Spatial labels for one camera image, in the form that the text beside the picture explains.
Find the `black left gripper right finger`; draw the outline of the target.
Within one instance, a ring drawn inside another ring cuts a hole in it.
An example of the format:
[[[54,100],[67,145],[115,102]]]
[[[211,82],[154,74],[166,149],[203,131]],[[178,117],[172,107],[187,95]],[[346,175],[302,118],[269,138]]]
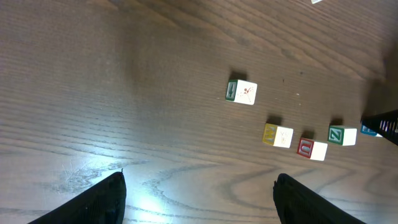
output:
[[[284,224],[364,224],[285,173],[274,182],[273,200]]]

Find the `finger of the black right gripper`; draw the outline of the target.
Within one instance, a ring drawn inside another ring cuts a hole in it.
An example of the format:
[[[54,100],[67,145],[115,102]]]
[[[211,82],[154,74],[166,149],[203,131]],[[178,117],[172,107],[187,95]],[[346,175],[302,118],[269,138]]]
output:
[[[397,110],[361,119],[363,125],[397,145]]]

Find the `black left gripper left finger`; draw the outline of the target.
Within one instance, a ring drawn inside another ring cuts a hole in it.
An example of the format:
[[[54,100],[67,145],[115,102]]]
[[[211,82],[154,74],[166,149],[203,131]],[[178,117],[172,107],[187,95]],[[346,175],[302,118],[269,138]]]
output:
[[[126,194],[124,174],[115,172],[29,224],[122,224]]]

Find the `block with blue side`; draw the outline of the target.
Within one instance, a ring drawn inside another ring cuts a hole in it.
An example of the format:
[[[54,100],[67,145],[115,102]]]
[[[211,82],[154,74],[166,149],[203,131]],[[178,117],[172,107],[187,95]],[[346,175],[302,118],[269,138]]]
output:
[[[380,134],[378,134],[377,132],[375,132],[375,131],[373,131],[372,129],[369,129],[367,126],[365,126],[365,125],[361,125],[361,133],[362,134],[366,134],[366,135],[369,135],[369,136],[374,136],[374,137],[379,137],[379,138],[381,138],[382,136],[380,135]]]

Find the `white block green Z side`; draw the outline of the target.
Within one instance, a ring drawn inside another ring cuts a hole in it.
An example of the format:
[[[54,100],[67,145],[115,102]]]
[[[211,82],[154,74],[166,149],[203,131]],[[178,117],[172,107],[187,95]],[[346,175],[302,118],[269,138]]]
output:
[[[328,142],[341,146],[354,146],[356,144],[358,129],[342,125],[331,125],[328,128]]]

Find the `white block red U side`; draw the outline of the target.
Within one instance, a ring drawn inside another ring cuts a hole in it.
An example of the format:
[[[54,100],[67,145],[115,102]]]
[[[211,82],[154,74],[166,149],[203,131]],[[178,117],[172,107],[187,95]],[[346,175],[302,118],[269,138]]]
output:
[[[312,139],[300,138],[297,154],[314,161],[324,161],[328,144]]]

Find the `white block yellow W side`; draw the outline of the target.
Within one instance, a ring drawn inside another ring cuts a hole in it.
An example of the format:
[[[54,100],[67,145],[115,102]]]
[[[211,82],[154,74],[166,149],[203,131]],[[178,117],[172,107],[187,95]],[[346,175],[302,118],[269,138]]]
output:
[[[263,143],[274,147],[289,148],[292,142],[294,130],[275,124],[266,123],[262,136]]]

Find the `white block green 4 side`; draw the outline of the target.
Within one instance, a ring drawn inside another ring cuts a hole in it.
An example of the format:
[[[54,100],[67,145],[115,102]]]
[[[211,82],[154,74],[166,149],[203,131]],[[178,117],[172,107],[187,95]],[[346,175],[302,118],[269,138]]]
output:
[[[226,89],[226,101],[253,105],[256,99],[257,83],[246,80],[229,80]]]

